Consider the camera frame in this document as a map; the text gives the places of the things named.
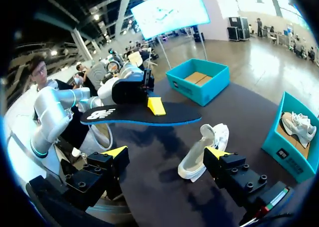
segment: teal box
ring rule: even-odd
[[[211,76],[202,86],[184,79],[194,72]],[[166,73],[170,86],[201,106],[205,106],[229,84],[228,66],[198,59],[190,59]]]
[[[319,134],[316,133],[310,142],[308,158],[305,157],[280,133],[277,127],[282,112],[302,113],[308,116],[313,126],[319,128],[318,118],[299,100],[285,92],[276,113],[275,122],[263,144],[262,149],[281,164],[298,183],[314,176],[319,162]]]

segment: man with glasses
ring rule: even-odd
[[[74,88],[63,81],[47,79],[47,70],[43,56],[34,56],[29,63],[28,71],[30,73],[31,80],[36,82],[38,91],[46,86],[51,86],[57,90],[68,90]],[[82,113],[76,106],[69,108],[66,112],[68,113],[71,121],[67,128],[62,132],[61,137],[70,145],[79,149],[89,131],[89,127],[81,124],[80,119]],[[36,112],[34,112],[34,120],[38,122],[40,121]]]

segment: shoe insole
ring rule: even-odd
[[[148,126],[175,126],[199,121],[197,109],[182,103],[163,102],[166,115],[155,116],[146,104],[101,106],[86,111],[84,125],[100,123],[135,123]]]
[[[190,172],[196,171],[203,164],[205,146],[209,146],[211,144],[213,144],[213,141],[210,139],[204,141],[201,140],[196,143],[196,145],[199,146],[194,146],[190,149],[183,166],[184,169]]]

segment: concrete floor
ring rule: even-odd
[[[204,59],[201,43],[190,38],[171,38],[163,43],[172,68],[190,58]],[[283,46],[257,37],[245,42],[205,41],[209,61],[225,64],[230,80],[279,104],[283,92],[295,96],[315,115],[319,114],[319,67],[296,57]],[[154,67],[156,81],[165,78],[169,66],[160,46]]]

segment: black table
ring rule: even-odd
[[[297,193],[283,211],[296,211],[313,179],[298,185],[261,149],[275,119],[276,104],[234,83],[205,107],[172,90],[167,80],[155,84],[155,93],[163,101],[197,106],[202,120],[177,127],[111,125],[117,145],[129,148],[131,162],[120,183],[139,226],[238,226],[244,208],[237,207],[224,189],[217,188],[208,171],[195,183],[177,174],[179,163],[201,138],[200,126],[206,123],[226,124],[230,132],[226,151],[246,156],[246,163],[255,172],[267,175],[270,184],[280,180],[293,187]]]

